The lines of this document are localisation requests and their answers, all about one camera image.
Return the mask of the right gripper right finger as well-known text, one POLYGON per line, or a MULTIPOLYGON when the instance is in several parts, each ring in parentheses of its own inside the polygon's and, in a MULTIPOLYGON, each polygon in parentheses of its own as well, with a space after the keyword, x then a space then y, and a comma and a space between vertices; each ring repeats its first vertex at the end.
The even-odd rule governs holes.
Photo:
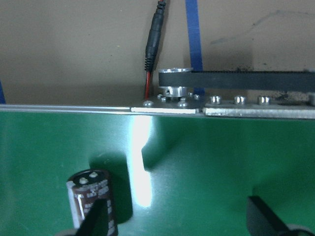
POLYGON ((247 199, 247 229, 251 236, 282 236, 290 231, 259 196, 247 199))

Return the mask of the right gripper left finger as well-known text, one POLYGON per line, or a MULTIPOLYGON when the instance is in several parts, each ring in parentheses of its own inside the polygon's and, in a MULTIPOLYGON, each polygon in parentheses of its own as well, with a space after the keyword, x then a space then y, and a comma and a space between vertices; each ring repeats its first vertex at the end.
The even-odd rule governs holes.
POLYGON ((105 199, 96 200, 80 228, 77 236, 106 236, 108 233, 108 212, 105 199))

